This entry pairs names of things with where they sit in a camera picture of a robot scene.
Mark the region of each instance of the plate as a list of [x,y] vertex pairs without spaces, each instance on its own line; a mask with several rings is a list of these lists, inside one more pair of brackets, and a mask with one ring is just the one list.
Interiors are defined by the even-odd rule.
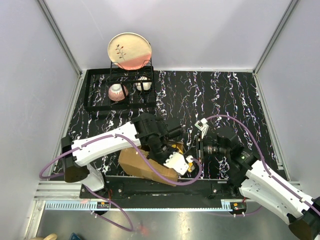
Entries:
[[149,42],[143,36],[132,32],[115,36],[108,45],[110,60],[126,70],[137,70],[148,64],[151,53]]

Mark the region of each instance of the yellow object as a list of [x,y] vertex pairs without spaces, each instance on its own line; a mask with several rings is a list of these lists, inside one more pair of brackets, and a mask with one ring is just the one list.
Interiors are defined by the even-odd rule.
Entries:
[[191,173],[195,169],[195,166],[193,162],[189,162],[188,165],[189,165],[188,172]]
[[177,144],[172,144],[171,147],[178,149],[180,154],[184,154],[183,150],[181,149],[180,145]]

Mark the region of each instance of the black marble surface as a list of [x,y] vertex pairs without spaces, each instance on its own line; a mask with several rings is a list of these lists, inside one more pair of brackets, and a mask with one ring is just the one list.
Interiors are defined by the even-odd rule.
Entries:
[[[184,134],[182,140],[186,149],[190,147],[198,129],[194,127],[196,120],[216,114],[233,116],[243,122],[256,137],[267,163],[277,170],[276,156],[272,147],[266,120],[261,107],[258,91],[252,73],[249,72],[196,72],[196,71],[155,71],[156,108],[146,110],[165,120],[180,121]],[[103,87],[105,75],[95,75],[96,92],[93,105],[104,101],[108,92]],[[88,113],[84,109],[83,84],[68,134],[72,139],[85,139],[105,133],[138,116],[144,110],[118,110],[110,112]],[[252,149],[253,143],[247,132],[231,119],[216,118],[210,122],[212,128],[230,126],[239,135],[240,141]],[[119,152],[97,159],[92,165],[105,175],[126,176],[118,164]],[[204,164],[202,177],[209,179],[227,179],[229,165],[225,157],[215,158]],[[54,173],[62,171],[62,163],[58,162]]]

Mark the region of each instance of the flower pattern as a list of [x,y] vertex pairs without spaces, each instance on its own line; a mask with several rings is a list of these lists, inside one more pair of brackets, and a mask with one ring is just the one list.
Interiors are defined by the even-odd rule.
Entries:
[[125,60],[125,55],[126,55],[126,53],[124,53],[124,51],[123,51],[123,48],[124,48],[124,46],[122,46],[122,47],[120,47],[120,44],[118,44],[117,46],[116,46],[116,54],[120,54],[119,55],[119,59],[123,59],[123,60]]

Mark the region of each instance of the black base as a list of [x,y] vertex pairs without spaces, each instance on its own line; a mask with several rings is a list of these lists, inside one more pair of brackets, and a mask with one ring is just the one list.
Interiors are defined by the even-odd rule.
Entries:
[[[107,176],[106,182],[106,189],[96,193],[108,198],[111,190],[111,199],[122,208],[221,208],[221,199],[242,198],[239,193],[231,194],[226,181],[201,179],[189,186],[170,186],[137,177]],[[79,197],[96,199],[84,186]]]

